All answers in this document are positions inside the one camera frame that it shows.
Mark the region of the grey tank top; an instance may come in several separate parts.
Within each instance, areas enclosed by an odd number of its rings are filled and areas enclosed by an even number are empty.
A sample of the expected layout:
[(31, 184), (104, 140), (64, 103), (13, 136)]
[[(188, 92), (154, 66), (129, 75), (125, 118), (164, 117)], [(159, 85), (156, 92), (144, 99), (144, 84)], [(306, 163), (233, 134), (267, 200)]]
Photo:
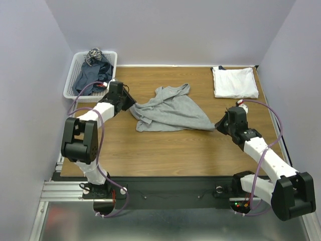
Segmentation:
[(138, 120), (138, 132), (176, 132), (181, 130), (214, 131), (215, 124), (188, 96), (190, 85), (159, 87), (155, 97), (129, 110)]

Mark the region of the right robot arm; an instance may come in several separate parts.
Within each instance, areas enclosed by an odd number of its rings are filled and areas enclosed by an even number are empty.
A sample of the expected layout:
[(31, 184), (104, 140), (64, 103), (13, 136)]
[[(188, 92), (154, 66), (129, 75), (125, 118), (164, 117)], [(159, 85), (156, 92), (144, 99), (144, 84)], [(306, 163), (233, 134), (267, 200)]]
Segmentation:
[(269, 180), (264, 180), (251, 171), (237, 173), (231, 183), (233, 194), (242, 196), (249, 193), (260, 198), (282, 221), (315, 212), (312, 176), (285, 163), (257, 130), (248, 127), (245, 105), (227, 109), (215, 126), (218, 132), (229, 135), (233, 143), (256, 161), (269, 177)]

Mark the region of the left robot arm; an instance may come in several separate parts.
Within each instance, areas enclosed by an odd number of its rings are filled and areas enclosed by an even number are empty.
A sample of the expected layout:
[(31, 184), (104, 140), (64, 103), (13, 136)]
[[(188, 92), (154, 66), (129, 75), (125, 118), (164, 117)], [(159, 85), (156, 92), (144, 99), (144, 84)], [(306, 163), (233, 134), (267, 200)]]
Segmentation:
[(101, 198), (111, 194), (112, 186), (107, 182), (108, 173), (99, 164), (103, 140), (98, 140), (98, 129), (101, 129), (103, 138), (105, 122), (136, 103), (123, 82), (104, 82), (103, 86), (108, 91), (93, 108), (87, 107), (88, 111), (79, 117), (72, 116), (76, 110), (68, 114), (61, 144), (61, 155), (82, 170)]

